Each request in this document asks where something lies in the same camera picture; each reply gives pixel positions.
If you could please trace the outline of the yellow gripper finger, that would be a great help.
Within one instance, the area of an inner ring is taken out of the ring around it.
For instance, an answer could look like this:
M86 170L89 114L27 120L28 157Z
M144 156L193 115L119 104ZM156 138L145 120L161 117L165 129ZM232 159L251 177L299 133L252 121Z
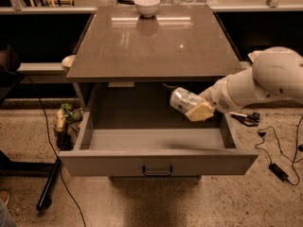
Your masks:
M191 122L205 121L211 118L216 109L208 102L203 102L186 113L187 118Z

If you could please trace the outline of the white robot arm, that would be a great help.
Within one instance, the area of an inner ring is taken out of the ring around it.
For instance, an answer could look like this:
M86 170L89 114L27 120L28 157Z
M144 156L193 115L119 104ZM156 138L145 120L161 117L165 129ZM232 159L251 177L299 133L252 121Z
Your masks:
M253 64L239 73L219 79L200 93L201 103L186 116L205 121L215 112L235 112L244 106L290 99L303 103L303 57L286 47L259 52Z

